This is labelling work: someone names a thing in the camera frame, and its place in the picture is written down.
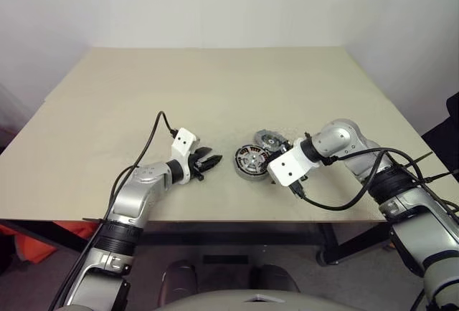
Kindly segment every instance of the floor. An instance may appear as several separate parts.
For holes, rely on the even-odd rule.
[[[357,231],[352,224],[340,224],[335,230],[340,241]],[[163,271],[179,259],[196,265],[201,291],[246,288],[247,265],[204,265],[203,254],[246,254],[253,264],[276,264],[292,275],[301,292],[363,310],[409,310],[422,289],[422,280],[404,267],[396,252],[376,248],[337,266],[320,267],[316,250],[311,246],[141,246],[129,276],[127,311],[154,309]],[[61,250],[40,264],[19,265],[0,276],[1,310],[47,310],[75,257]]]

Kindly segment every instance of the black cable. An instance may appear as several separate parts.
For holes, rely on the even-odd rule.
[[[421,155],[420,157],[416,158],[416,159],[415,159],[415,162],[416,162],[416,163],[419,163],[419,162],[422,161],[424,158],[427,158],[428,156],[430,156],[430,155],[432,155],[432,154],[433,154],[433,151],[429,151],[429,152],[427,152],[426,154]],[[409,168],[410,166],[411,166],[411,163],[408,163],[408,164],[406,164],[404,167],[405,167],[405,168]]]
[[[112,200],[114,197],[115,197],[115,190],[116,190],[116,187],[118,186],[118,182],[120,181],[120,178],[129,170],[131,169],[132,166],[128,166],[127,168],[124,168],[123,171],[121,171],[118,176],[116,177],[115,179],[115,182],[113,182],[113,185],[112,185],[112,190],[110,192],[110,199],[109,200]]]
[[[105,221],[107,220],[108,215],[110,214],[110,210],[112,209],[113,204],[115,203],[116,196],[118,195],[118,193],[120,192],[121,188],[124,186],[124,184],[126,183],[126,181],[129,178],[129,176],[131,176],[132,172],[136,169],[136,167],[138,166],[139,162],[141,161],[141,159],[145,155],[146,151],[148,150],[148,147],[150,146],[151,141],[153,140],[153,137],[155,135],[155,132],[156,132],[156,129],[158,127],[158,123],[159,123],[159,120],[161,119],[161,116],[163,116],[164,122],[166,123],[166,126],[167,126],[170,134],[172,134],[173,137],[175,137],[175,135],[177,134],[178,131],[175,130],[175,129],[172,129],[171,126],[169,125],[169,122],[167,121],[167,118],[166,118],[166,114],[164,114],[163,111],[160,111],[158,113],[158,115],[156,116],[155,123],[153,124],[153,128],[151,129],[150,136],[148,137],[148,140],[146,141],[146,144],[143,147],[143,150],[141,151],[140,155],[138,155],[136,161],[132,164],[132,166],[129,166],[128,169],[125,169],[128,172],[127,174],[126,174],[126,172],[120,173],[120,175],[118,175],[118,177],[116,178],[115,183],[112,186],[112,191],[110,192],[110,202],[108,204],[108,208],[107,208],[107,211],[105,212],[103,220],[100,222],[99,226],[97,227],[97,229],[95,230],[95,232],[91,236],[91,238],[87,241],[87,244],[86,244],[85,248],[81,251],[79,257],[76,259],[76,261],[72,265],[72,268],[67,273],[67,276],[64,278],[64,281],[62,281],[62,284],[60,285],[60,287],[59,287],[59,289],[57,291],[57,294],[53,298],[53,300],[51,302],[51,305],[48,308],[48,311],[53,311],[58,303],[59,303],[59,306],[62,306],[62,303],[64,302],[64,300],[62,300],[62,298],[66,298],[66,296],[67,296],[67,294],[68,294],[68,292],[69,292],[69,290],[70,290],[70,288],[72,286],[72,283],[73,283],[74,279],[76,278],[76,274],[79,272],[79,270],[80,270],[80,268],[81,268],[81,266],[83,264],[83,259],[86,257],[87,252],[92,247],[95,238],[99,234],[100,230],[102,229],[103,224],[105,223]],[[121,178],[121,176],[123,174],[125,174],[125,176],[124,176],[123,180],[121,181],[121,183],[119,184],[119,186],[116,188],[116,185],[118,184],[119,179]]]
[[[434,175],[434,176],[428,176],[426,178],[424,178],[424,180],[420,181],[421,183],[432,183],[433,181],[439,179],[439,178],[443,178],[445,176],[448,176],[448,175],[457,175],[459,173],[459,169],[455,169],[453,171],[448,171],[446,173],[439,173],[438,175]]]
[[[442,201],[443,201],[446,205],[451,206],[451,207],[452,207],[451,211],[453,211],[454,213],[458,213],[458,212],[459,212],[459,205],[455,204],[455,203],[452,202],[452,201],[445,200],[445,199],[443,199],[443,198],[442,198]]]
[[[386,150],[386,151],[389,151],[389,152],[393,152],[393,153],[396,153],[397,155],[399,156],[402,156],[403,158],[405,158],[409,164],[407,166],[412,166],[416,172],[416,176],[411,173],[411,171],[409,171],[407,168],[405,168],[404,166],[398,164],[398,162],[396,162],[395,159],[393,159],[393,157],[391,157],[390,154],[387,154],[389,156],[389,159],[393,162],[393,164],[395,164],[396,166],[398,166],[399,168],[401,168],[407,175],[409,175],[415,182],[419,183],[420,187],[422,189],[424,189],[426,192],[428,192],[430,194],[430,196],[438,203],[440,204],[444,210],[446,211],[446,213],[457,223],[459,224],[459,218],[458,216],[455,215],[455,212],[453,212],[448,206],[446,206],[446,204],[443,202],[443,200],[432,190],[430,189],[429,187],[426,186],[426,184],[423,182],[424,180],[424,177],[422,176],[422,173],[421,173],[421,169],[419,168],[417,162],[415,160],[413,160],[409,155],[407,155],[405,152],[401,151],[401,150],[397,150],[395,148],[369,148],[367,150],[362,150],[362,151],[358,151],[358,152],[354,152],[354,153],[350,153],[348,155],[345,155],[343,157],[334,157],[335,160],[337,161],[342,161],[342,160],[345,160],[345,159],[348,159],[348,158],[352,158],[352,157],[356,157],[356,156],[360,156],[360,155],[363,155],[365,153],[370,153],[370,152],[377,152],[377,151],[382,151],[382,150]]]
[[[320,207],[321,209],[326,209],[326,210],[329,210],[329,211],[344,211],[345,209],[351,208],[353,205],[355,205],[357,202],[359,202],[360,199],[366,193],[366,191],[368,191],[368,188],[372,184],[372,182],[374,180],[374,177],[377,174],[377,171],[378,171],[378,168],[379,168],[379,164],[381,163],[382,157],[384,156],[385,153],[386,153],[385,150],[382,150],[382,151],[380,151],[378,153],[378,155],[376,156],[376,160],[374,161],[374,165],[373,165],[372,171],[368,175],[364,185],[361,187],[361,189],[357,193],[357,195],[355,195],[355,197],[352,200],[350,200],[350,202],[348,202],[347,204],[345,204],[343,206],[327,206],[327,205],[323,205],[323,204],[320,204],[318,202],[315,202],[313,200],[310,200],[306,196],[303,196],[303,200],[307,201],[310,204],[313,204],[314,206]]]
[[[411,158],[409,155],[407,155],[405,152],[401,150],[397,150],[396,148],[368,148],[366,150],[350,153],[348,155],[344,155],[343,157],[336,157],[337,161],[344,161],[345,159],[357,157],[364,155],[365,153],[371,153],[371,152],[378,152],[378,151],[387,151],[387,152],[393,152],[396,153],[399,156],[402,156],[404,159],[406,159],[410,165],[414,168],[417,178],[422,180],[424,179],[422,177],[421,169],[419,168],[418,164],[415,162],[413,158]]]
[[[413,302],[413,305],[410,308],[410,311],[416,311],[417,308],[419,307],[419,304],[421,303],[422,298],[424,297],[424,290],[421,290],[421,292],[417,295],[415,302]]]

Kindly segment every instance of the black chair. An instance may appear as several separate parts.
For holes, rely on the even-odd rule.
[[[449,171],[459,168],[459,92],[446,100],[450,117],[422,136]]]

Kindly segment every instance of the beige tabletop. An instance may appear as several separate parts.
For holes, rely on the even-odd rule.
[[[157,221],[383,219],[369,195],[349,210],[325,211],[268,179],[241,179],[233,156],[260,129],[294,140],[349,118],[380,145],[412,157],[429,151],[342,48],[93,49],[0,156],[0,218],[101,217],[114,178],[142,149],[159,110],[224,158],[204,181],[173,186],[157,200],[150,215]],[[160,127],[144,163],[169,159],[172,139]],[[434,155],[420,167],[426,176],[445,171]],[[311,172],[303,185],[334,206],[360,187],[342,163]],[[432,189],[457,201],[451,177]]]

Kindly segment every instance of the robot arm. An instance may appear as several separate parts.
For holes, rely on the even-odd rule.
[[[357,124],[338,119],[312,137],[297,139],[289,151],[269,163],[268,171],[274,181],[298,193],[298,179],[318,168],[319,162],[329,165],[336,158],[345,157],[346,167],[365,183],[378,152],[347,159],[346,156],[378,147],[361,134]],[[459,307],[457,218],[453,219],[405,169],[386,156],[382,157],[368,192],[386,220],[393,223],[390,236],[404,263],[424,278],[430,310],[456,310]]]
[[[205,161],[210,148],[198,148],[198,137],[181,128],[175,136],[171,160],[137,167],[122,187],[93,247],[90,248],[59,310],[124,310],[133,256],[152,205],[175,183],[185,184],[215,166],[220,155]]]

